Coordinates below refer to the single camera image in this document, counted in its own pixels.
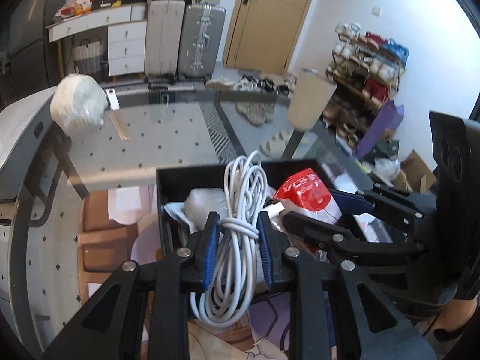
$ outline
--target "white cable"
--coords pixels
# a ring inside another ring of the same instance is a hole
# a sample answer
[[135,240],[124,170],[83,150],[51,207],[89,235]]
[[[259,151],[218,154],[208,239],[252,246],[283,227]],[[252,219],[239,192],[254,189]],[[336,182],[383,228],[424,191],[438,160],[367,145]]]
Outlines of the white cable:
[[[252,164],[255,157],[258,157],[258,165]],[[207,292],[201,295],[199,305],[195,293],[190,293],[195,316],[212,327],[232,326],[245,314],[254,297],[257,282],[255,241],[259,237],[256,225],[267,200],[268,185],[261,165],[260,152],[256,150],[248,158],[240,156],[231,161],[225,169],[224,191],[229,217],[219,221],[224,237],[218,245],[213,280]],[[241,297],[243,301],[237,310]]]

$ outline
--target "yellow desk leg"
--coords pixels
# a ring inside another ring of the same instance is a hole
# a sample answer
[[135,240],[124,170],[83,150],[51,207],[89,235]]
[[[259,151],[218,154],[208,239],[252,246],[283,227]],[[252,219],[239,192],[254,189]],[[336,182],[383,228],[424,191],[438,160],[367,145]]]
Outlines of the yellow desk leg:
[[58,72],[60,73],[60,80],[65,77],[65,70],[63,69],[63,56],[62,56],[62,41],[57,40],[57,57],[58,57]]

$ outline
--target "silver suitcase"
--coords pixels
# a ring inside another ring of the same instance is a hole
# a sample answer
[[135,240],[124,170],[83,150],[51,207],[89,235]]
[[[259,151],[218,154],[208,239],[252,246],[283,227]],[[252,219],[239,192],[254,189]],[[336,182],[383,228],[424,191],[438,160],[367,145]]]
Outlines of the silver suitcase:
[[178,73],[181,76],[211,77],[217,62],[225,14],[224,8],[208,4],[187,7],[178,55]]
[[148,5],[145,41],[145,73],[176,74],[185,2],[152,1]]

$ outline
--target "laundry basket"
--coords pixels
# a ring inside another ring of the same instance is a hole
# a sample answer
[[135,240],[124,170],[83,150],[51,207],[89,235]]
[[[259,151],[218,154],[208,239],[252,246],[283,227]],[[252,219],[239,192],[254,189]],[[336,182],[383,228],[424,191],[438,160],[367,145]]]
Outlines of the laundry basket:
[[75,70],[80,74],[95,74],[101,71],[102,55],[105,52],[105,47],[101,40],[97,42],[90,42],[84,39],[80,42],[80,46],[73,49],[73,61],[75,63]]

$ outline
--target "red plastic bag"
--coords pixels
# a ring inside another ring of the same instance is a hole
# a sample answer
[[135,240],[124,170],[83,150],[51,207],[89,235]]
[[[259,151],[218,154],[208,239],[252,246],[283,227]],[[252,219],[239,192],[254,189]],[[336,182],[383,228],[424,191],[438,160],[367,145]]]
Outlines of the red plastic bag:
[[275,193],[287,212],[295,211],[310,218],[334,224],[342,215],[332,195],[310,168],[290,176]]

